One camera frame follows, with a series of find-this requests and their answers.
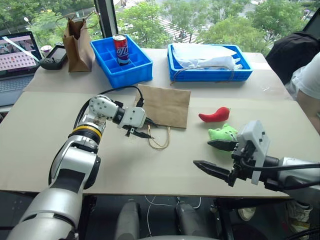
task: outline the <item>red pepper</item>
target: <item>red pepper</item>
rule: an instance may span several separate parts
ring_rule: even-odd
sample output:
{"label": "red pepper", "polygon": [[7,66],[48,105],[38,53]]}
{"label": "red pepper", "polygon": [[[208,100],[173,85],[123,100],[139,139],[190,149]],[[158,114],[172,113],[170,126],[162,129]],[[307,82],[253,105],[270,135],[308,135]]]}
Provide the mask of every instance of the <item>red pepper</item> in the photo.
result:
{"label": "red pepper", "polygon": [[229,108],[222,106],[213,114],[207,115],[207,114],[199,113],[199,117],[202,119],[202,121],[206,123],[223,122],[229,118],[229,113],[230,113]]}

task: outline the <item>soda can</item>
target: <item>soda can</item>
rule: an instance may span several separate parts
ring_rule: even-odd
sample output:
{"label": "soda can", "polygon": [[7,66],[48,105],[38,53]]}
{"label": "soda can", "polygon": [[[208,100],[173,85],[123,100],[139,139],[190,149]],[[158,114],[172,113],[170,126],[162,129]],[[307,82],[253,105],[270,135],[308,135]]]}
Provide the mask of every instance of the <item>soda can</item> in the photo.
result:
{"label": "soda can", "polygon": [[116,58],[120,66],[129,64],[128,40],[124,34],[113,35]]}

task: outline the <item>keyboard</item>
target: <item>keyboard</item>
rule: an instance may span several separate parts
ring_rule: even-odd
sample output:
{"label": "keyboard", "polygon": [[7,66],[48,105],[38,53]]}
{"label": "keyboard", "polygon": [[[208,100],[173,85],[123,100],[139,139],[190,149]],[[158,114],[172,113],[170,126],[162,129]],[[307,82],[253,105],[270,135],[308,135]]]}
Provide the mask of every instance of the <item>keyboard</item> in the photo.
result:
{"label": "keyboard", "polygon": [[0,81],[0,93],[23,90],[32,80],[32,76]]}

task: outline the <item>table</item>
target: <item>table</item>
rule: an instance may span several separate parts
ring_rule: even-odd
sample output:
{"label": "table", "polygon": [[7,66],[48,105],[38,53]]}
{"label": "table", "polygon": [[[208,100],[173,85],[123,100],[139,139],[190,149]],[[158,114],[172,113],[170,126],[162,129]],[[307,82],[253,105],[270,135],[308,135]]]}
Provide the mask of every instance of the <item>table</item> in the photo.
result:
{"label": "table", "polygon": [[[48,185],[51,162],[67,139],[80,106],[92,96],[84,93],[24,92],[0,125],[0,190],[39,192]],[[109,94],[132,105],[134,96]],[[238,179],[234,188],[193,165],[207,160],[231,169],[230,153],[207,145],[208,128],[222,123],[203,123],[198,113],[221,106],[231,108],[227,121],[239,129],[259,119],[271,139],[268,154],[320,161],[320,136],[299,105],[291,100],[252,100],[192,97],[187,129],[173,129],[167,149],[149,147],[147,140],[125,137],[126,131],[109,122],[98,152],[101,166],[88,194],[285,197],[249,180]],[[153,129],[159,142],[166,130]]]}
{"label": "table", "polygon": [[[245,53],[254,68],[253,73],[245,82],[176,82],[170,86],[168,50],[145,48],[144,51],[153,60],[153,80],[142,82],[142,84],[190,90],[191,97],[292,99],[261,53]],[[69,73],[67,64],[60,71],[39,68],[25,91],[97,94],[110,88],[111,85],[106,75],[95,61],[92,72]],[[132,89],[126,89],[120,94],[133,95],[136,93]]]}

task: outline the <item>window frame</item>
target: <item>window frame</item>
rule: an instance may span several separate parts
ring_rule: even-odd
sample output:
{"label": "window frame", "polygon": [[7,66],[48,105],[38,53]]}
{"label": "window frame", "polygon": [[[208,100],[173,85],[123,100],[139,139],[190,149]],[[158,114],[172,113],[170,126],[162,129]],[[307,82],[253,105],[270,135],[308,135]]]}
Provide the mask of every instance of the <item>window frame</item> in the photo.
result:
{"label": "window frame", "polygon": [[96,11],[100,16],[102,37],[108,38],[118,34],[118,25],[113,0],[94,0]]}
{"label": "window frame", "polygon": [[[320,8],[318,8],[315,13],[313,14],[312,18],[308,21],[308,23],[305,25],[305,27],[303,28],[303,31],[308,33],[308,29],[310,28],[311,25],[313,24],[316,24],[315,21],[316,21],[316,18],[320,18]],[[318,31],[318,34],[317,36],[315,36],[317,38],[320,37],[320,28],[319,28],[319,31]]]}

